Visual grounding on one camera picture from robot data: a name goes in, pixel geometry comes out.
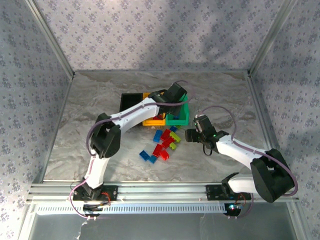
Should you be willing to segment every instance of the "gray marble surface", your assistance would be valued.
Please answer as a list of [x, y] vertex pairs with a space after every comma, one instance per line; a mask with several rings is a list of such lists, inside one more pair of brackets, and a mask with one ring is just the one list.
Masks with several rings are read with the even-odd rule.
[[[48, 162], [45, 180], [80, 180], [86, 173], [90, 156], [85, 148], [87, 132], [97, 116], [117, 113], [121, 93], [142, 93], [167, 89], [177, 80], [193, 85], [195, 98], [189, 103], [190, 122], [198, 111], [221, 105], [233, 112], [238, 130], [235, 137], [263, 148], [263, 136], [242, 73], [76, 73]], [[206, 112], [217, 130], [232, 133], [233, 123], [222, 109]], [[180, 129], [181, 143], [167, 161], [144, 162], [139, 152], [153, 152], [154, 127], [136, 126], [121, 137], [121, 148], [108, 163], [106, 181], [221, 181], [233, 172], [248, 173], [239, 162], [217, 153], [205, 156], [202, 145], [184, 139], [188, 126]]]

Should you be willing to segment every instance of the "glass panel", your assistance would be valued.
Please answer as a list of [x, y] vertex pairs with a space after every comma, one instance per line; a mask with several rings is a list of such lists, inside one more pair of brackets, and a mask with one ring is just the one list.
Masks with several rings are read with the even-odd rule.
[[240, 219], [223, 214], [109, 214], [89, 220], [77, 215], [37, 215], [30, 240], [295, 240], [285, 203], [256, 203]]

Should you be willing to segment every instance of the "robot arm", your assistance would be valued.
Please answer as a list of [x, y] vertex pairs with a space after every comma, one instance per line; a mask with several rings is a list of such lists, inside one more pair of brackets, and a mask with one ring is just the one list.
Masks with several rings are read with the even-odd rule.
[[[196, 129], [185, 131], [187, 142], [202, 143], [204, 152], [205, 148], [210, 150], [209, 155], [214, 151], [229, 156], [248, 167], [252, 172], [252, 174], [246, 175], [236, 172], [222, 180], [223, 192], [226, 196], [234, 193], [253, 193], [259, 194], [265, 201], [273, 203], [294, 187], [293, 179], [280, 165], [270, 161], [266, 156], [255, 153], [265, 153], [288, 168], [278, 150], [266, 151], [235, 139], [232, 140], [232, 136], [227, 132], [216, 132], [206, 115], [195, 116], [193, 121]], [[250, 148], [253, 152], [245, 150], [243, 147]]]
[[88, 200], [95, 200], [100, 195], [104, 181], [104, 174], [110, 158], [120, 149], [121, 135], [142, 121], [159, 114], [177, 115], [181, 105], [180, 99], [187, 94], [179, 84], [174, 83], [163, 94], [159, 91], [152, 92], [140, 103], [110, 116], [102, 113], [96, 123], [107, 119], [115, 119], [105, 122], [94, 128], [90, 147], [91, 156], [88, 171], [84, 177], [86, 182], [76, 191], [84, 195]]

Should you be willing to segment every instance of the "orange wire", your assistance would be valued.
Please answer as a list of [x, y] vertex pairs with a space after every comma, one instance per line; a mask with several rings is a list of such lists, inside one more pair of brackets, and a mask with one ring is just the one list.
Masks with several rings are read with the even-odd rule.
[[242, 193], [239, 193], [239, 195], [238, 195], [238, 199], [235, 201], [235, 203], [234, 204], [236, 204], [238, 201], [239, 201], [239, 198], [240, 198], [240, 196], [244, 199], [244, 204], [243, 204], [243, 207], [246, 205], [246, 198], [245, 198], [245, 196], [242, 194]]
[[110, 196], [109, 196], [109, 194], [107, 192], [102, 192], [101, 194], [107, 196], [108, 203], [110, 204]]

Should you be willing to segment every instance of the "black bracket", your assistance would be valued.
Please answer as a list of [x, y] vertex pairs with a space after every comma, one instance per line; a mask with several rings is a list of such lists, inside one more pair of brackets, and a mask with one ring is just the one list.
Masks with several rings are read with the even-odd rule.
[[[95, 123], [111, 118], [105, 113], [100, 114]], [[97, 126], [91, 136], [90, 147], [96, 151], [99, 158], [110, 158], [120, 149], [121, 129], [112, 121]]]
[[[265, 153], [289, 168], [278, 150], [272, 148]], [[268, 203], [273, 203], [295, 186], [293, 179], [286, 170], [274, 161], [270, 161], [266, 156], [253, 159], [250, 166], [255, 189]]]
[[118, 196], [118, 186], [101, 185], [100, 187], [92, 189], [85, 183], [74, 191], [73, 201], [108, 201], [108, 197], [102, 193], [107, 193], [110, 197], [110, 201], [116, 201]]
[[[180, 99], [187, 94], [187, 91], [181, 87], [178, 83], [172, 84], [172, 86], [168, 90], [161, 90], [161, 91], [155, 91], [150, 93], [148, 96], [149, 98], [152, 98], [157, 103], [167, 103], [167, 104], [173, 104], [173, 103], [180, 103]], [[159, 114], [165, 113], [165, 114], [172, 114], [174, 116], [177, 116], [180, 112], [181, 105], [178, 106], [160, 106], [159, 108]]]
[[[206, 199], [208, 201], [236, 201], [240, 193], [225, 194], [222, 184], [212, 184], [205, 186]], [[246, 201], [251, 200], [251, 194], [242, 192]]]
[[193, 122], [196, 129], [187, 129], [185, 131], [185, 140], [192, 143], [202, 143], [204, 154], [206, 154], [205, 148], [211, 151], [209, 156], [212, 151], [218, 154], [217, 142], [223, 136], [229, 135], [229, 133], [222, 130], [217, 132], [206, 115], [194, 118]]

